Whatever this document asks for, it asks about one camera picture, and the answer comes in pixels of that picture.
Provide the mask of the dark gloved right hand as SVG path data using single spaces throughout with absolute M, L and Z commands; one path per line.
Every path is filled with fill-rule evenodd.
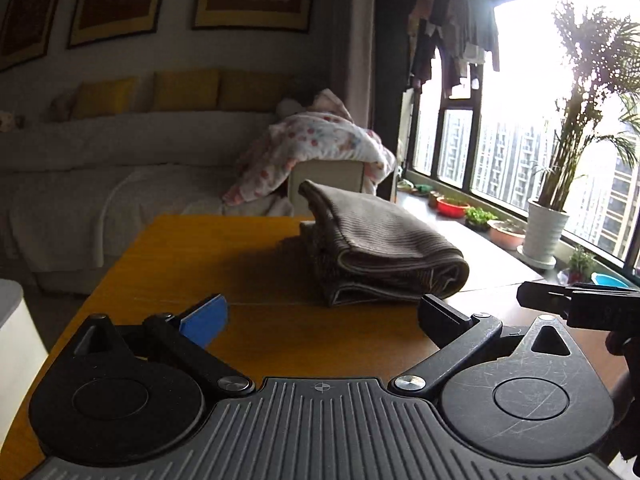
M 632 471 L 639 477 L 639 336 L 611 332 L 605 345 L 613 356 L 625 358 L 627 370 L 611 391 L 614 422 L 598 456 L 605 463 L 617 454 L 624 460 L 633 458 Z

